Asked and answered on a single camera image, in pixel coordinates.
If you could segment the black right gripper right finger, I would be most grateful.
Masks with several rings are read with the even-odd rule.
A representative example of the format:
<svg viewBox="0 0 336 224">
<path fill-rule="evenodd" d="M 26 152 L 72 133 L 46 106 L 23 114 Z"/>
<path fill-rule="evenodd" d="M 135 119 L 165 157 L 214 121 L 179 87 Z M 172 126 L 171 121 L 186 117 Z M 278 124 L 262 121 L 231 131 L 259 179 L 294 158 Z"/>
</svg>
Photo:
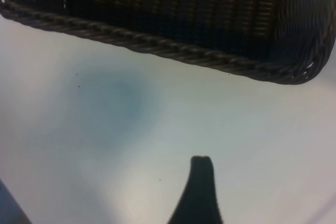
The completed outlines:
<svg viewBox="0 0 336 224">
<path fill-rule="evenodd" d="M 217 201 L 215 174 L 212 160 L 209 156 L 202 157 L 202 160 L 204 161 L 205 169 L 205 192 L 203 195 L 206 213 L 204 214 L 204 218 L 207 220 L 207 223 L 224 223 Z"/>
</svg>

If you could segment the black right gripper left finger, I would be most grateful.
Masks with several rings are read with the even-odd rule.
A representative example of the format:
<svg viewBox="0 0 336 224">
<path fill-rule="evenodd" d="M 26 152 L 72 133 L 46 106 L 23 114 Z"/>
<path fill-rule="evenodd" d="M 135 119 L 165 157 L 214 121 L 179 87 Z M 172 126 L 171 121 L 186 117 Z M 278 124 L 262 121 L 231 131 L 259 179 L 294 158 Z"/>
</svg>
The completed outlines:
<svg viewBox="0 0 336 224">
<path fill-rule="evenodd" d="M 196 223 L 200 187 L 201 157 L 193 156 L 187 183 L 168 223 Z"/>
</svg>

